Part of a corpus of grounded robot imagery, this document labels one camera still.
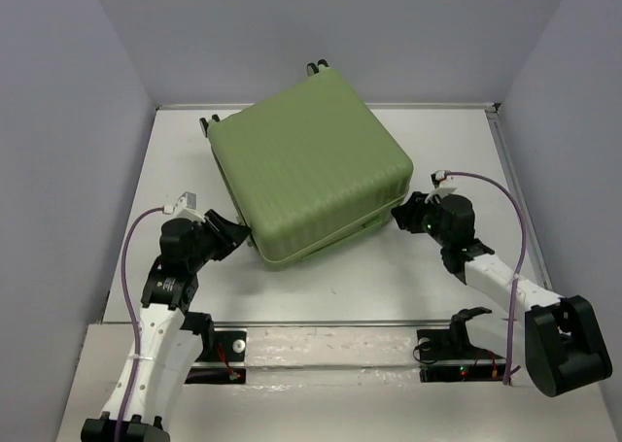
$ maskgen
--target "gray wall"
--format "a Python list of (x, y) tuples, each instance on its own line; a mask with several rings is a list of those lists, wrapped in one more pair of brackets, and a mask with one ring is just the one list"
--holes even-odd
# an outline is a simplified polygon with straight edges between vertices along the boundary
[(0, 0), (3, 441), (55, 440), (153, 115), (97, 0)]
[(158, 103), (250, 102), (325, 57), (369, 101), (498, 101), (561, 0), (100, 0)]
[(501, 118), (555, 288), (592, 301), (622, 436), (622, 3), (564, 0)]

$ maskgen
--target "green plastic container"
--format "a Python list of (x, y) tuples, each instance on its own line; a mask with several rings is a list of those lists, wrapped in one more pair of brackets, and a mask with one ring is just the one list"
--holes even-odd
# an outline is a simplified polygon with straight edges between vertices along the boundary
[(207, 137), (241, 222), (284, 267), (381, 226), (413, 164), (332, 68), (238, 114)]

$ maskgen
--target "white platform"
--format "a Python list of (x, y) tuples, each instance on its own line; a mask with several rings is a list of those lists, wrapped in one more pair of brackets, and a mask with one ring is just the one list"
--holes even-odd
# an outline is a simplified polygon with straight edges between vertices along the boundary
[[(511, 388), (421, 384), (414, 336), (409, 327), (251, 328), (248, 384), (184, 386), (171, 440), (616, 442), (597, 385), (548, 398), (524, 371)], [(89, 328), (57, 442), (75, 442), (85, 419), (99, 417), (131, 341), (128, 324)]]
[[(143, 211), (173, 202), (184, 191), (197, 194), (198, 209), (212, 208), (235, 220), (235, 210), (198, 120), (236, 110), (159, 111), (145, 157), (130, 221)], [(438, 169), (487, 175), (506, 183), (483, 110), (375, 109), (415, 164), (411, 189), (431, 189)], [(474, 204), (478, 236), (512, 265), (520, 245), (518, 221), (509, 202), (493, 187), (460, 180)], [(138, 305), (147, 273), (158, 254), (155, 215), (139, 225), (128, 257), (131, 296)], [(342, 249), (305, 260), (282, 272), (267, 270), (256, 252), (243, 246), (199, 274), (192, 310), (219, 323), (402, 322), (444, 320), (462, 308), (498, 309), (485, 296), (447, 274), (439, 247), (426, 235), (401, 232), (394, 223)], [(523, 273), (535, 279), (532, 263)], [(104, 321), (124, 323), (119, 267)]]

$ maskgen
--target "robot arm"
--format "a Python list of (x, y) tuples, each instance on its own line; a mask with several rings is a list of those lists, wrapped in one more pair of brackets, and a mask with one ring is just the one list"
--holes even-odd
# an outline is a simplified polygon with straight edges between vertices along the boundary
[[(432, 174), (432, 183), (435, 189), (431, 193), (414, 192), (393, 210), (397, 225), (411, 233), (429, 234), (441, 246), (449, 273), (507, 310), (514, 270), (475, 238), (470, 201), (453, 194), (455, 188), (443, 175)], [(501, 336), (492, 332), (491, 326), (499, 330), (499, 325), (506, 328), (507, 322), (487, 317), (488, 313), (491, 311), (475, 308), (455, 315), (450, 325), (454, 345), (476, 345), (503, 353)], [(542, 393), (556, 396), (611, 375), (611, 361), (594, 310), (581, 296), (564, 298), (519, 277), (516, 321), (525, 333), (524, 344), (515, 347), (517, 360), (524, 362)]]
[(113, 442), (120, 417), (120, 441), (169, 442), (166, 428), (182, 385), (196, 359), (214, 345), (210, 315), (189, 312), (198, 289), (196, 274), (209, 260), (222, 260), (231, 254), (248, 237), (250, 229), (214, 211), (202, 216), (185, 206), (175, 212), (180, 218), (162, 226), (160, 255), (143, 289), (141, 355), (135, 355), (132, 344), (101, 417), (85, 421), (83, 442)]

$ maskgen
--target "red wire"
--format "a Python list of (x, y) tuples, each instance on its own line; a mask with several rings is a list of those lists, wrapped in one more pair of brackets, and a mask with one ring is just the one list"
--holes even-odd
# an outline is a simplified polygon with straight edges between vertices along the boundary
[(225, 364), (226, 370), (229, 372), (229, 375), (237, 376), (236, 378), (239, 378), (240, 375), (237, 372), (235, 372), (233, 368), (229, 365), (229, 361), (226, 359), (225, 347), (223, 347), (223, 344), (221, 342), (219, 342), (218, 345), (216, 346), (216, 353), (218, 353), (218, 357)]
[(491, 352), (490, 350), (486, 350), (486, 353), (488, 354), (490, 359), (493, 361), (493, 372), (497, 371), (497, 362), (495, 361), (495, 354)]

